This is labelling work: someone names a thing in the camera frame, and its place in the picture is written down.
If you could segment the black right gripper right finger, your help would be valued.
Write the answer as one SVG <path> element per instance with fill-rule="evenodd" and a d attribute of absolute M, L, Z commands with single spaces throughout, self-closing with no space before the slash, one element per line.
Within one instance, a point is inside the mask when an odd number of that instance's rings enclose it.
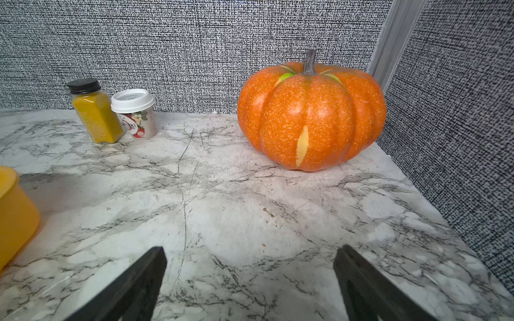
<path fill-rule="evenodd" d="M 350 320 L 435 319 L 349 245 L 337 250 L 333 269 Z"/>

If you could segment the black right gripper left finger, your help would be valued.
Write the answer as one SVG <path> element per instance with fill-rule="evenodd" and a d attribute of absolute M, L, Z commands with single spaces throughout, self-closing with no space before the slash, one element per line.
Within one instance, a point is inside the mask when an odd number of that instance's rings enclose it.
<path fill-rule="evenodd" d="M 151 320 L 167 258 L 152 247 L 67 320 Z"/>

